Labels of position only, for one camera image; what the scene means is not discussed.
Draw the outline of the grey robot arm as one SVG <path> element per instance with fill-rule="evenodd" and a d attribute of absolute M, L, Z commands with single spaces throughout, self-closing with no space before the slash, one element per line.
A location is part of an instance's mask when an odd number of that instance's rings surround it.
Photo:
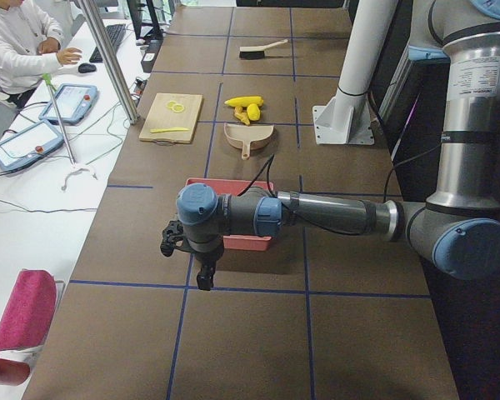
<path fill-rule="evenodd" d="M 500 1 L 416 1 L 410 58 L 448 58 L 445 117 L 436 191 L 425 202 L 375 203 L 250 186 L 216 194 L 203 183 L 177 196 L 161 253 L 180 250 L 201 263 L 197 285 L 213 287 L 223 239 L 274 237 L 281 226 L 314 226 L 348 236 L 404 239 L 440 271 L 482 278 L 500 268 L 499 203 L 491 179 L 500 130 Z"/>

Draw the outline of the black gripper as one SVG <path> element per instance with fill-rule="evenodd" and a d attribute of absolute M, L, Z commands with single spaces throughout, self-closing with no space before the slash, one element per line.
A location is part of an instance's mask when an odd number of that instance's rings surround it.
<path fill-rule="evenodd" d="M 211 291 L 214 287 L 216 262 L 223 256 L 223 239 L 216 236 L 211 242 L 192 244 L 183 229 L 183 224 L 172 220 L 162 231 L 161 254 L 171 257 L 175 250 L 191 253 L 202 264 L 197 273 L 197 287 L 202 291 Z"/>

